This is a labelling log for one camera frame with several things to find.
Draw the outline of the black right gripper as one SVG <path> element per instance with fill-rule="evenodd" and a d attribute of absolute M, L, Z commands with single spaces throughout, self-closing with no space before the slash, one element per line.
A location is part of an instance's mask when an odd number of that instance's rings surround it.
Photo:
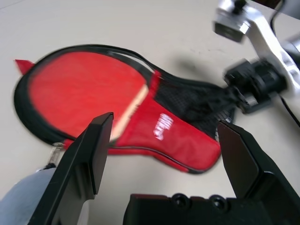
<path fill-rule="evenodd" d="M 243 114 L 269 107 L 276 93 L 287 89 L 284 76 L 265 60 L 252 64 L 248 60 L 242 60 L 226 70 L 224 81 L 229 86 L 240 87 L 249 81 L 250 76 L 257 96 L 251 92 L 238 94 L 238 107 Z"/>

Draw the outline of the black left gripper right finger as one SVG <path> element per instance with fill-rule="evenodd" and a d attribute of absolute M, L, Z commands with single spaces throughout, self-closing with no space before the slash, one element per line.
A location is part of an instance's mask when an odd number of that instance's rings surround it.
<path fill-rule="evenodd" d="M 217 131 L 224 167 L 238 198 L 300 203 L 279 167 L 248 131 L 226 121 L 219 122 Z"/>

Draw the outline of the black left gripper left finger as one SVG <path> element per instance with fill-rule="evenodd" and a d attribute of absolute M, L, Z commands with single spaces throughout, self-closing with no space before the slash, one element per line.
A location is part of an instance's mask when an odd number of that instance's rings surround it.
<path fill-rule="evenodd" d="M 112 123 L 112 112 L 94 118 L 69 146 L 29 220 L 30 225 L 77 224 L 84 203 L 98 194 Z"/>

